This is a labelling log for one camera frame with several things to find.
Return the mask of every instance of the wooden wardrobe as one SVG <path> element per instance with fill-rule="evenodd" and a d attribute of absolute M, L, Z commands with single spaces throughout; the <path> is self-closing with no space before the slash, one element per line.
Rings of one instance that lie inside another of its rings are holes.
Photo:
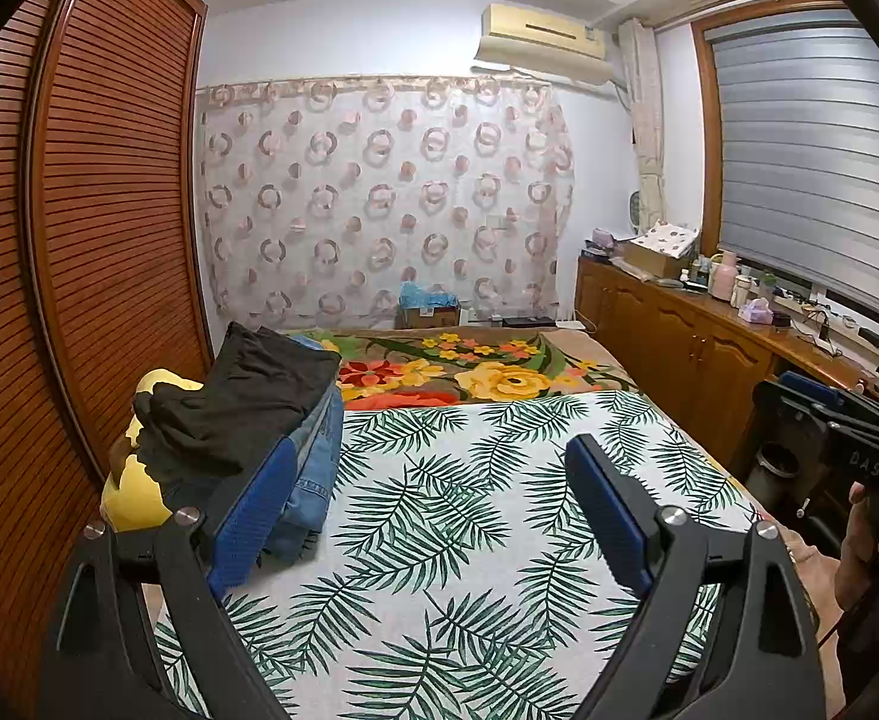
<path fill-rule="evenodd" d="M 0 32 L 0 706 L 155 367 L 203 380 L 191 123 L 201 0 L 25 0 Z"/>

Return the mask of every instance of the denim fabric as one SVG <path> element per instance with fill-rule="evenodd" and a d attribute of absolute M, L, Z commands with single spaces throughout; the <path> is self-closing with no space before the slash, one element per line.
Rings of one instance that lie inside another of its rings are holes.
<path fill-rule="evenodd" d="M 304 346 L 319 346 L 311 338 L 293 337 Z M 297 449 L 307 449 L 308 455 L 289 495 L 289 501 L 265 543 L 265 549 L 283 562 L 295 562 L 310 531 L 322 531 L 332 497 L 332 486 L 340 468 L 345 410 L 340 389 L 335 384 L 330 386 L 314 412 L 321 415 L 322 423 L 311 444 L 308 434 L 313 432 L 313 425 L 308 424 L 309 418 L 289 436 L 296 443 Z"/>

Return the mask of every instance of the trash can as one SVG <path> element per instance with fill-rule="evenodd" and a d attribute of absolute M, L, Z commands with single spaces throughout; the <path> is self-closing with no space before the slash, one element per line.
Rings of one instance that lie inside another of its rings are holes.
<path fill-rule="evenodd" d="M 746 479 L 745 488 L 767 512 L 779 503 L 788 484 L 799 475 L 796 455 L 778 443 L 768 442 L 756 452 L 756 464 Z"/>

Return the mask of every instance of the curtain with circle print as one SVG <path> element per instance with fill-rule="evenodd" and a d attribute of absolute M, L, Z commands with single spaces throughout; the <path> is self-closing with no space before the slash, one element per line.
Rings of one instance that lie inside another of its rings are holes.
<path fill-rule="evenodd" d="M 391 326 L 403 281 L 481 313 L 554 315 L 574 175 L 548 84 L 263 81 L 197 102 L 198 212 L 224 319 Z"/>

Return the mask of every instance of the window blind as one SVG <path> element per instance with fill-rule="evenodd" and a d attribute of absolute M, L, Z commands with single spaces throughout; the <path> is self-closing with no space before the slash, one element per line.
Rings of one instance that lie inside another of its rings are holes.
<path fill-rule="evenodd" d="M 844 9 L 711 29 L 719 246 L 879 312 L 879 49 Z"/>

